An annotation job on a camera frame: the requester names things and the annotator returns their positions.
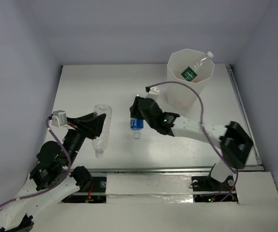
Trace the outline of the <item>clear bottle green label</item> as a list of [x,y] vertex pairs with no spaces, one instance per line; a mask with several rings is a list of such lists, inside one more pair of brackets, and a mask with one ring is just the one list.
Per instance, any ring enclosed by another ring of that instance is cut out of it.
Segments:
[[202,58],[189,65],[182,73],[181,76],[185,81],[192,82],[203,81],[208,78],[208,71],[210,70],[211,59],[214,57],[212,52],[207,52]]

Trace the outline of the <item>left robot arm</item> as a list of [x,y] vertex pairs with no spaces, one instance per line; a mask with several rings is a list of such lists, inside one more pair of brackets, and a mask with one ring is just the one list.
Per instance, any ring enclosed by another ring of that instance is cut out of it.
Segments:
[[70,118],[62,110],[46,118],[54,140],[42,145],[22,189],[0,205],[0,232],[29,232],[47,207],[90,188],[91,173],[84,166],[73,169],[72,164],[86,139],[100,137],[105,120],[106,114]]

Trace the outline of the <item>clear unlabelled plastic bottle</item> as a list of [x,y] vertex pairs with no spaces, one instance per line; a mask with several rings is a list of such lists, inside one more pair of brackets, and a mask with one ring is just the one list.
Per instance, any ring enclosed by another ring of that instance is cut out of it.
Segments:
[[98,104],[94,107],[94,114],[96,116],[106,114],[100,137],[97,137],[92,141],[92,147],[95,151],[95,156],[96,158],[100,159],[104,156],[104,151],[108,146],[112,108],[109,105]]

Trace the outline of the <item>clear bottle blue label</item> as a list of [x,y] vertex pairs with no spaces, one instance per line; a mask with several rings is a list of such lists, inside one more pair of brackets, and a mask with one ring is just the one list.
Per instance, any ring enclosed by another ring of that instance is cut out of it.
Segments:
[[140,139],[141,138],[141,132],[144,128],[144,121],[142,119],[138,118],[131,118],[130,119],[130,128],[133,132],[134,139]]

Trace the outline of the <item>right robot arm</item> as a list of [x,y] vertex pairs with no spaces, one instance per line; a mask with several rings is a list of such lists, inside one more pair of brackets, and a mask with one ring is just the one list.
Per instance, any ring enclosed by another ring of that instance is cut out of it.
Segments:
[[194,184],[201,191],[218,191],[227,185],[235,171],[244,169],[253,141],[235,121],[228,125],[207,125],[179,114],[163,112],[151,98],[135,97],[130,107],[132,118],[144,120],[159,134],[190,138],[208,143],[219,156],[208,176],[200,177]]

